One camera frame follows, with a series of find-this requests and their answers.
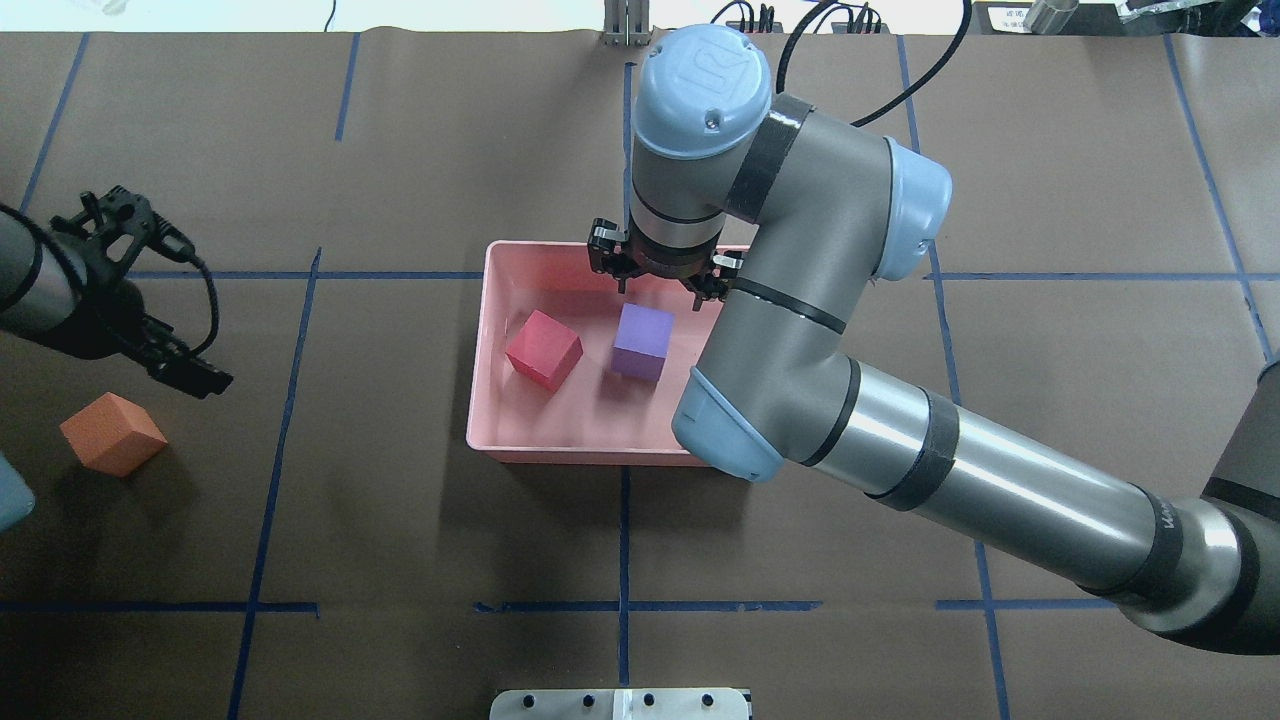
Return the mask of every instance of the blue cap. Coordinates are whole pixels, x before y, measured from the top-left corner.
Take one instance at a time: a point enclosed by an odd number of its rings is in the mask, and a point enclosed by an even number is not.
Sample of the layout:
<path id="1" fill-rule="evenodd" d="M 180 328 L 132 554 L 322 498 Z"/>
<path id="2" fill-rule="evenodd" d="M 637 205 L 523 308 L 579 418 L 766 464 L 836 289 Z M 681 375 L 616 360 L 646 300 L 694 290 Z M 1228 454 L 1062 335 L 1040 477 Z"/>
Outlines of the blue cap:
<path id="1" fill-rule="evenodd" d="M 31 488 L 0 455 L 0 530 L 29 515 L 35 506 L 36 496 L 31 495 Z"/>
<path id="2" fill-rule="evenodd" d="M 680 397 L 671 429 L 685 450 L 713 468 L 751 482 L 764 482 L 782 468 L 782 455 L 694 368 Z"/>
<path id="3" fill-rule="evenodd" d="M 951 206 L 951 173 L 924 155 L 911 152 L 892 137 L 893 190 L 890 196 L 888 231 L 876 277 L 900 281 L 909 275 L 938 237 Z"/>
<path id="4" fill-rule="evenodd" d="M 649 51 L 632 124 L 658 155 L 696 160 L 749 137 L 772 100 L 769 61 L 745 35 L 724 26 L 689 26 Z"/>

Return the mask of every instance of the cube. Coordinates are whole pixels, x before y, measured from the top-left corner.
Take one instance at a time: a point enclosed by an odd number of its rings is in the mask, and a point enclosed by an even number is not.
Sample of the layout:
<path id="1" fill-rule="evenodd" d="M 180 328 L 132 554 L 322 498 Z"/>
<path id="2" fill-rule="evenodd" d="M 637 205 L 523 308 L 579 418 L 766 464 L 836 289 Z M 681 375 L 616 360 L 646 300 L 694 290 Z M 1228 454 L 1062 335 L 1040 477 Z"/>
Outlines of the cube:
<path id="1" fill-rule="evenodd" d="M 541 310 L 534 310 L 507 346 L 516 372 L 556 392 L 582 357 L 582 338 Z"/>
<path id="2" fill-rule="evenodd" d="M 169 445 L 151 415 L 106 393 L 60 425 L 82 465 L 124 478 Z"/>
<path id="3" fill-rule="evenodd" d="M 671 313 L 627 302 L 622 306 L 609 368 L 614 373 L 658 382 L 675 324 L 676 316 Z"/>

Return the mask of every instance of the pink box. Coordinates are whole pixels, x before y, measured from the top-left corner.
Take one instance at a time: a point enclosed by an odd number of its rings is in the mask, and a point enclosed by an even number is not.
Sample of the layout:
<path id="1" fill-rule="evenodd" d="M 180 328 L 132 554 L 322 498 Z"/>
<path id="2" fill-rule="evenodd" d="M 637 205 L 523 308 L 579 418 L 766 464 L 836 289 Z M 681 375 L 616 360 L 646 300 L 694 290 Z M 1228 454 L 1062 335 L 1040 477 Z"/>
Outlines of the pink box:
<path id="1" fill-rule="evenodd" d="M 676 316 L 657 383 L 609 372 L 626 302 Z M 627 281 L 618 295 L 613 278 L 591 272 L 580 242 L 494 242 L 485 255 L 467 445 L 503 462 L 704 465 L 671 433 L 689 370 L 721 311 L 719 302 L 698 313 L 692 304 L 678 282 L 653 275 Z M 582 338 L 581 360 L 552 396 L 504 355 L 534 310 Z"/>

